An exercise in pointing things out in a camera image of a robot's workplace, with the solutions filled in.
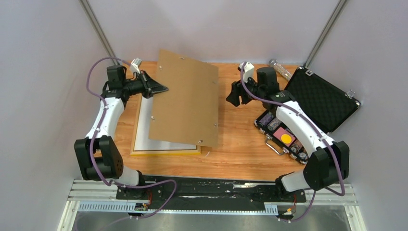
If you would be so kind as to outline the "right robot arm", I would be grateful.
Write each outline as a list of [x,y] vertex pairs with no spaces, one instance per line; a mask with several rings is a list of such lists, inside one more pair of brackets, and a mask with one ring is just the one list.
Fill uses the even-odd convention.
[[275,195],[287,201],[295,191],[326,189],[338,196],[345,195],[344,180],[348,177],[349,147],[336,142],[324,133],[304,112],[296,98],[287,90],[280,90],[272,67],[255,70],[249,62],[238,66],[240,80],[231,85],[226,100],[234,106],[252,100],[263,103],[281,122],[279,129],[300,141],[307,154],[303,170],[276,179]]

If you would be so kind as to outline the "yellow wooden picture frame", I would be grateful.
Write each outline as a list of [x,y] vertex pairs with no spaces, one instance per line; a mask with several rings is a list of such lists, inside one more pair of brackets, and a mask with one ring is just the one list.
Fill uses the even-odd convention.
[[140,111],[140,103],[141,103],[141,98],[140,97],[140,102],[139,106],[137,107],[136,111],[136,116],[135,116],[135,123],[134,123],[134,129],[133,129],[133,138],[132,142],[130,145],[130,151],[132,156],[141,156],[141,155],[173,155],[173,154],[200,154],[201,153],[201,147],[197,146],[196,150],[178,150],[178,151],[134,151],[134,144],[135,144],[135,138],[136,138],[136,130],[137,130],[137,121],[139,117],[139,111]]

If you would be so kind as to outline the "brown cardboard backing board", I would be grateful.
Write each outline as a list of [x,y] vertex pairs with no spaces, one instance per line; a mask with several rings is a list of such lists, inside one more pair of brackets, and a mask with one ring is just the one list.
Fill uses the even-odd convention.
[[159,51],[155,80],[168,91],[153,97],[149,138],[218,146],[218,67]]

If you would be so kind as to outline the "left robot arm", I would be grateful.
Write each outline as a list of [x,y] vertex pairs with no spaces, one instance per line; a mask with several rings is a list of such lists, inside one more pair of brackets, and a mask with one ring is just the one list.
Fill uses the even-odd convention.
[[94,124],[85,138],[76,140],[74,150],[84,180],[102,181],[119,189],[129,188],[136,199],[147,194],[147,185],[140,171],[125,166],[122,155],[114,142],[120,116],[130,96],[140,94],[149,99],[168,91],[168,87],[151,78],[137,66],[131,67],[134,77],[128,79],[123,65],[107,67],[107,81],[98,95],[100,107]]

